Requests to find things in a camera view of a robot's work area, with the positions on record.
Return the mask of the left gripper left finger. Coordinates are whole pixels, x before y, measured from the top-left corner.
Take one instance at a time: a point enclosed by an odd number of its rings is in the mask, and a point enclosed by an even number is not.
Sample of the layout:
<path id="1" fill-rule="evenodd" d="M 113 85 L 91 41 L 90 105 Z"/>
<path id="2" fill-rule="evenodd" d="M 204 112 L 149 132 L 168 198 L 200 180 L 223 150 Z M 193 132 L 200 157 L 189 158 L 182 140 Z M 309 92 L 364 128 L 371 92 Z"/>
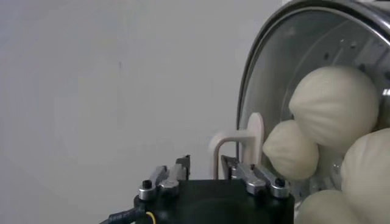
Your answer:
<path id="1" fill-rule="evenodd" d="M 177 158 L 175 164 L 168 169 L 158 166 L 152 175 L 142 181 L 138 188 L 138 197 L 142 201 L 152 201 L 158 194 L 175 197 L 179 193 L 180 181 L 190 177 L 190 156 Z"/>

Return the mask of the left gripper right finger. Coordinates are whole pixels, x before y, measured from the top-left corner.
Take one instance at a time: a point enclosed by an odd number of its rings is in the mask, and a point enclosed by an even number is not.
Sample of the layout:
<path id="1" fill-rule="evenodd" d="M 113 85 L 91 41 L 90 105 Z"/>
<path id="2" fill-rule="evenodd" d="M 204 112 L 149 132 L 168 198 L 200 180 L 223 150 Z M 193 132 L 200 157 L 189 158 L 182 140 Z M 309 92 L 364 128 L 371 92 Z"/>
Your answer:
<path id="1" fill-rule="evenodd" d="M 263 166 L 247 165 L 236 158 L 222 155 L 222 169 L 225 179 L 243 180 L 246 191 L 253 196 L 268 191 L 275 198 L 288 198 L 289 188 L 286 180 L 277 177 Z"/>

